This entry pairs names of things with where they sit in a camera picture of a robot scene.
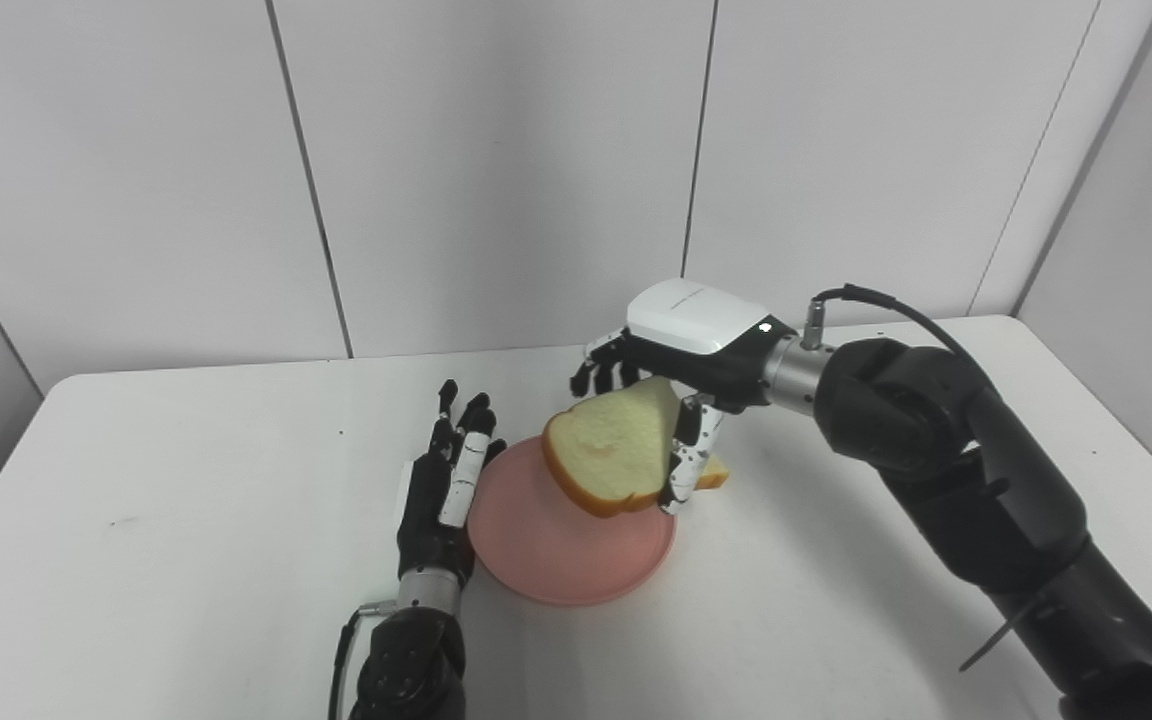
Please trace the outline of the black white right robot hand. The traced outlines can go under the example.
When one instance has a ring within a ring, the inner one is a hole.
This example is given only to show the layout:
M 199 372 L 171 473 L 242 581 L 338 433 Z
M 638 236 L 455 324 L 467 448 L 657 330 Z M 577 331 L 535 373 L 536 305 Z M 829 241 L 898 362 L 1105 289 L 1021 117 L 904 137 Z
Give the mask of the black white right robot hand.
M 796 332 L 760 304 L 682 278 L 641 291 L 626 324 L 582 351 L 570 378 L 573 397 L 605 395 L 641 374 L 680 382 L 690 395 L 673 401 L 669 452 L 655 505 L 676 515 L 698 488 L 723 419 L 772 406 L 765 367 Z

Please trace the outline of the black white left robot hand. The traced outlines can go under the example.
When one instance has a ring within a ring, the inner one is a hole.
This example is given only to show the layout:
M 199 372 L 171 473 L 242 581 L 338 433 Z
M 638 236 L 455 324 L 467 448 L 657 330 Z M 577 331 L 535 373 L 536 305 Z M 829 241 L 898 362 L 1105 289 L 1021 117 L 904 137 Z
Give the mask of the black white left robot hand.
M 397 575 L 448 571 L 467 588 L 476 560 L 468 538 L 468 510 L 483 470 L 508 447 L 495 437 L 497 415 L 486 393 L 475 395 L 458 420 L 453 404 L 458 386 L 448 379 L 438 391 L 438 416 L 429 448 L 414 461 L 404 511 L 397 529 Z

